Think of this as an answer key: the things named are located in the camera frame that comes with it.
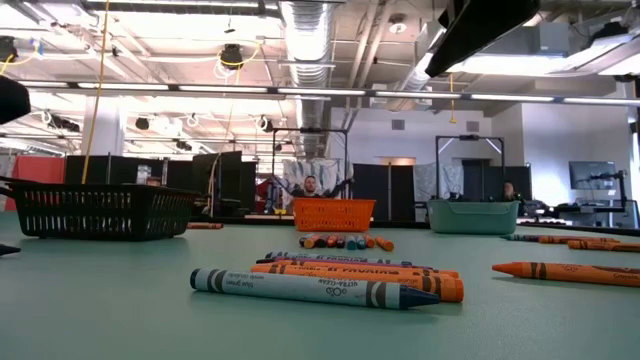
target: teal basket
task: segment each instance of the teal basket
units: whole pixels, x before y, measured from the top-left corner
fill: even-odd
[[[431,230],[444,234],[507,235],[516,231],[519,202],[474,203],[431,200]]]

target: desk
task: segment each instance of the desk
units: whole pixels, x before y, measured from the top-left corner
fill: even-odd
[[[510,261],[640,267],[640,256],[497,237],[374,229],[381,249],[316,252],[455,269],[462,304],[393,311],[198,293],[194,268],[246,271],[271,250],[299,250],[285,226],[228,225],[145,243],[25,239],[0,214],[0,358],[124,359],[638,359],[640,289],[514,279]],[[522,234],[561,230],[518,228]],[[618,237],[623,241],[631,238]]]

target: ductwork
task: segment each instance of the ductwork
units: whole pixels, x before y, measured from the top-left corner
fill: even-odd
[[[326,62],[330,57],[333,4],[318,2],[282,2],[282,18],[285,22],[285,41],[289,60]],[[323,66],[291,66],[291,78],[296,87],[327,87],[329,68]],[[299,127],[321,127],[323,101],[296,100]],[[303,136],[306,156],[314,156],[319,150],[320,138]]]

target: ceiling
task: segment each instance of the ceiling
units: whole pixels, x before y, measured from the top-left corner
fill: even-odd
[[[335,64],[330,86],[346,86],[358,49],[359,30],[374,0],[348,0],[338,6],[334,15],[332,59]],[[372,84],[392,84],[404,78],[416,57],[415,41],[423,24],[433,21],[443,10],[446,0],[390,0],[393,14],[404,14],[406,31],[395,34],[385,30],[376,52],[376,62],[365,79]],[[543,1],[538,21],[567,22],[602,16],[627,9],[628,1]],[[33,52],[32,39],[42,44],[43,53],[20,66],[9,66],[5,75],[19,80],[55,80],[94,82],[100,73],[99,54],[102,42],[101,26],[104,3],[69,1],[44,5],[48,14],[29,12],[24,6],[0,3],[0,36],[16,38],[19,59]],[[80,11],[79,9],[97,9]],[[242,14],[239,7],[229,7],[229,13],[211,14],[204,7],[189,14],[171,7],[166,13],[143,12],[140,7],[119,4],[109,12],[106,39],[104,80],[108,82],[179,83],[179,84],[241,84],[291,86],[289,68],[278,63],[287,59],[287,47],[281,21],[274,17]],[[378,24],[388,28],[390,24]],[[246,63],[239,73],[215,70],[217,55],[226,43],[241,45]],[[453,73],[454,91],[494,93],[535,93],[544,84],[545,93],[602,96],[612,92],[615,84],[609,77],[536,78],[486,74]],[[447,77],[429,82],[435,91],[449,91]],[[261,116],[272,119],[280,127],[297,127],[296,103],[293,100],[176,98],[155,96],[122,96],[129,111],[128,136],[176,136],[174,130],[136,129],[138,117],[167,118],[182,121],[182,134],[193,138],[254,139],[258,144],[207,144],[201,152],[231,150],[242,147],[247,156],[258,155],[269,161],[271,134],[256,126]],[[59,134],[65,130],[46,124],[43,111],[84,124],[85,95],[33,93],[34,113],[0,127],[6,133]],[[434,110],[444,109],[449,101],[434,101]],[[494,102],[461,102],[459,110],[489,111]],[[297,133],[278,133],[278,140],[291,141],[279,156],[291,158],[300,154],[301,140]],[[79,140],[38,140],[61,152],[78,153]],[[126,151],[141,156],[173,154],[189,157],[173,142],[128,142]]]

